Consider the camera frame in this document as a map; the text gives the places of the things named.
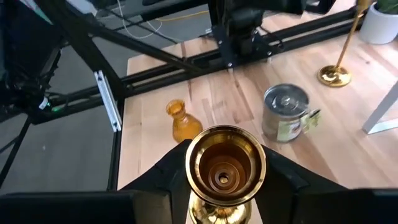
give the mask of wooden tabletop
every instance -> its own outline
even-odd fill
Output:
[[[338,1],[330,13],[350,6],[349,1]],[[265,18],[263,26],[275,31],[318,17],[276,15]],[[187,111],[204,128],[239,126],[269,148],[345,187],[398,187],[398,130],[370,136],[361,130],[398,80],[398,43],[368,45],[355,36],[343,60],[353,81],[343,88],[329,88],[319,83],[315,74],[321,67],[336,63],[345,38],[276,55],[271,63],[235,68],[232,74],[220,71],[126,99],[118,188],[139,177],[177,145],[172,137],[172,118],[165,111],[172,99],[185,100]],[[191,56],[215,48],[212,40],[194,39],[165,50]],[[162,64],[146,55],[130,58],[127,74]],[[319,126],[289,144],[274,143],[261,130],[264,92],[280,83],[301,86],[310,97],[311,108],[322,110]],[[383,119],[397,118],[397,109],[394,105]],[[260,223],[255,203],[253,209],[250,223]]]

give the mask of plant pot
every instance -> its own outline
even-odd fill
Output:
[[[386,44],[398,34],[398,15],[384,14],[371,5],[366,14],[359,38],[370,44]]]

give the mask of brass lamp base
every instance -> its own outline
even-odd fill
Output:
[[[213,206],[191,191],[189,214],[194,224],[247,224],[251,216],[251,202],[233,207]]]
[[[343,67],[328,65],[318,72],[317,78],[328,87],[342,87],[350,83],[352,75]]]

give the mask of glass bottle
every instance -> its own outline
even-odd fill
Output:
[[[166,106],[166,112],[173,117],[173,138],[178,143],[193,139],[203,131],[201,122],[185,112],[183,100],[172,100]]]

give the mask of white table leg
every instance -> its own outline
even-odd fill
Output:
[[[397,99],[398,82],[391,88],[390,92],[387,93],[386,97],[384,97],[379,106],[375,111],[373,111],[372,115],[363,125],[362,129],[366,134],[373,134],[392,128],[398,128],[398,119],[377,123],[388,111],[388,109],[397,101]]]

